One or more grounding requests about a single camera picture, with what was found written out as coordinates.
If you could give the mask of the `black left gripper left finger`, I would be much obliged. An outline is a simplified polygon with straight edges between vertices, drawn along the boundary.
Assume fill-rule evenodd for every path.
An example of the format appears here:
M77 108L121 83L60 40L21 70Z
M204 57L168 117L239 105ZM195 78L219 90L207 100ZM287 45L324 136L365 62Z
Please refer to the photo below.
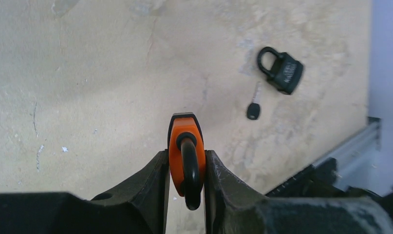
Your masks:
M163 234L168 192L168 154L160 151L91 200L67 192L0 194L0 234Z

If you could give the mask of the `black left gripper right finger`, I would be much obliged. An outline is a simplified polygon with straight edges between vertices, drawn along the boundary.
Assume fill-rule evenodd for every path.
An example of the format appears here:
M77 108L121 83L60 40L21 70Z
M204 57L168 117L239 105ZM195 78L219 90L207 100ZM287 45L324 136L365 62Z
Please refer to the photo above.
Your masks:
M267 197L206 151L208 234L393 234L393 220L369 197Z

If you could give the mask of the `orange padlock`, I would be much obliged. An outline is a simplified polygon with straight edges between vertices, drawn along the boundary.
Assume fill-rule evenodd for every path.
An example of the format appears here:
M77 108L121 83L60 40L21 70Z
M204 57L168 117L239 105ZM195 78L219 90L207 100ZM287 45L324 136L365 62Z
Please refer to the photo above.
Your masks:
M192 112L172 115L168 128L168 160L173 184L186 206L194 211L201 204L206 175L203 134Z

